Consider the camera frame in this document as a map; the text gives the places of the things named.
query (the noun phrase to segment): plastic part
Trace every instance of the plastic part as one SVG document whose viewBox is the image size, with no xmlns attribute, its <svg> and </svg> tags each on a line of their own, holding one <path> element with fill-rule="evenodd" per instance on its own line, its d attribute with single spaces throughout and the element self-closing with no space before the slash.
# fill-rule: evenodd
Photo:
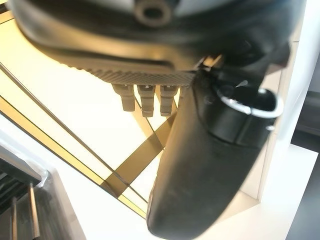
<svg viewBox="0 0 320 240">
<path fill-rule="evenodd" d="M 206 81 L 196 78 L 186 90 L 150 194 L 147 226 L 160 238 L 190 240 L 215 222 L 245 180 L 270 132 L 266 127 L 275 120 L 238 112 L 218 95 L 208 98 L 215 91 L 213 81 Z"/>
<path fill-rule="evenodd" d="M 172 104 L 174 96 L 178 92 L 177 86 L 161 86 L 160 87 L 160 113 L 161 116 L 168 117 L 172 113 Z"/>
<path fill-rule="evenodd" d="M 138 85 L 137 88 L 141 98 L 142 116 L 145 118 L 152 117 L 154 115 L 156 86 Z"/>
<path fill-rule="evenodd" d="M 135 92 L 133 85 L 112 84 L 113 90 L 121 96 L 122 107 L 126 112 L 135 111 Z"/>
</svg>

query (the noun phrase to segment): white surface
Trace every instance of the white surface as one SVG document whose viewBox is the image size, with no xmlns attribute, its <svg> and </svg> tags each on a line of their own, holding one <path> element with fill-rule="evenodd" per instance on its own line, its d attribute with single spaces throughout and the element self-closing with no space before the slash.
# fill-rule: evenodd
<svg viewBox="0 0 320 240">
<path fill-rule="evenodd" d="M 198 240 L 284 240 L 304 194 L 318 153 L 290 145 L 273 162 L 262 202 L 209 228 Z"/>
<path fill-rule="evenodd" d="M 320 52 L 319 11 L 319 0 L 306 1 L 299 42 L 291 44 L 291 63 L 282 71 L 278 92 L 285 100 L 284 112 L 269 139 L 258 200 L 263 197 L 270 164 L 282 161 L 287 152 L 306 98 Z"/>
</svg>

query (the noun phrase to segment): white wall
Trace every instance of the white wall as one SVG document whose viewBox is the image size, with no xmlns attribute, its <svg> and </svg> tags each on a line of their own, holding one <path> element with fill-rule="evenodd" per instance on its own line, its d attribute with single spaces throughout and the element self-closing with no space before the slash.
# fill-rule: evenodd
<svg viewBox="0 0 320 240">
<path fill-rule="evenodd" d="M 316 63 L 314 74 L 310 83 L 309 91 L 320 93 L 320 58 Z"/>
</svg>

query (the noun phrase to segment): glass panel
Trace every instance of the glass panel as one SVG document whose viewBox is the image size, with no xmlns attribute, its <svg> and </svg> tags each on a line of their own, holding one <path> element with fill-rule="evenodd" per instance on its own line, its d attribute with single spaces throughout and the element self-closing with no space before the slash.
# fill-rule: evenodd
<svg viewBox="0 0 320 240">
<path fill-rule="evenodd" d="M 111 84 L 45 56 L 14 20 L 0 25 L 0 35 L 0 61 L 113 169 L 152 134 L 123 111 Z"/>
<path fill-rule="evenodd" d="M 142 211 L 144 211 L 145 213 L 147 212 L 148 204 L 130 188 L 127 188 L 122 195 L 125 196 L 127 199 L 129 199 L 133 204 L 135 204 Z"/>
<path fill-rule="evenodd" d="M 140 194 L 145 200 L 148 201 L 149 194 L 154 186 L 156 180 L 162 150 L 152 162 L 142 171 L 142 173 L 131 183 L 131 186 Z"/>
<path fill-rule="evenodd" d="M 18 111 L 45 131 L 56 142 L 71 152 L 102 179 L 106 179 L 111 171 L 92 156 L 62 127 L 54 122 L 40 107 L 38 107 L 22 90 L 20 90 L 2 71 L 0 71 L 0 96 L 10 102 Z"/>
</svg>

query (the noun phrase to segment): silver ring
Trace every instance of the silver ring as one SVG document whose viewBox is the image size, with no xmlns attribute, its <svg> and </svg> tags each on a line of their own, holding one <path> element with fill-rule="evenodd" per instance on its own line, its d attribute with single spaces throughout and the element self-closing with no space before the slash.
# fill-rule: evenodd
<svg viewBox="0 0 320 240">
<path fill-rule="evenodd" d="M 230 99 L 230 98 L 227 98 L 226 96 L 223 96 L 219 90 L 217 91 L 217 95 L 220 98 L 220 100 L 228 107 L 234 110 L 237 110 L 241 113 L 244 113 L 246 115 L 252 115 L 262 119 L 275 119 L 279 117 L 284 111 L 284 103 L 282 99 L 278 95 L 274 93 L 272 94 L 274 95 L 275 101 L 276 101 L 275 108 L 273 111 L 265 111 L 265 110 L 260 110 L 260 109 L 243 105 L 239 103 L 237 100 Z"/>
</svg>

